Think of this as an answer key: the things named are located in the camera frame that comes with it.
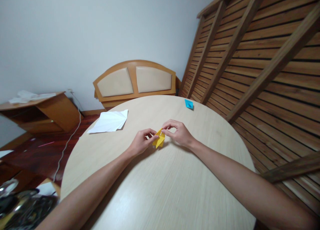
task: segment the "folded white paper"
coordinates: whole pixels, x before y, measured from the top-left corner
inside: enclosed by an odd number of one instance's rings
[[[41,184],[37,188],[40,190],[39,194],[44,196],[50,196],[56,191],[51,182]]]
[[[128,110],[122,112],[102,112],[99,120],[88,133],[114,132],[121,129],[128,117]]]
[[[12,98],[9,100],[9,103],[27,103],[30,101],[36,101],[44,98],[54,97],[56,93],[45,93],[45,94],[35,94],[25,90],[18,92],[18,98]]]

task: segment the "yellow paper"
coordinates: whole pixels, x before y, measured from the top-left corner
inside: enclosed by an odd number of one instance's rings
[[[164,135],[164,133],[162,133],[161,130],[162,130],[162,128],[156,133],[156,135],[158,135],[159,138],[154,140],[154,142],[152,143],[152,145],[156,146],[156,148],[158,148],[159,146],[160,147],[163,146],[164,138],[166,137],[166,135]]]

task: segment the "blue paper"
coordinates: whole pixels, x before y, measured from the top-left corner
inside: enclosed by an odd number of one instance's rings
[[[191,102],[191,101],[189,101],[187,99],[185,99],[184,101],[186,102],[186,107],[187,108],[193,109],[193,102]]]

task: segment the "person's left hand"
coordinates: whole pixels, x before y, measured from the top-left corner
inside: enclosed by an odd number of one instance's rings
[[[159,138],[158,135],[155,135],[156,133],[157,132],[155,130],[152,130],[151,128],[139,131],[134,137],[127,151],[132,153],[134,156],[143,153],[147,149],[147,147],[149,147],[154,142],[154,140]]]

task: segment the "beige cushion panel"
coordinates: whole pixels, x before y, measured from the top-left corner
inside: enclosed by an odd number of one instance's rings
[[[103,97],[133,93],[133,87],[128,68],[122,68],[110,73],[101,79],[97,85]]]
[[[152,67],[136,67],[138,92],[155,92],[171,89],[172,75]]]

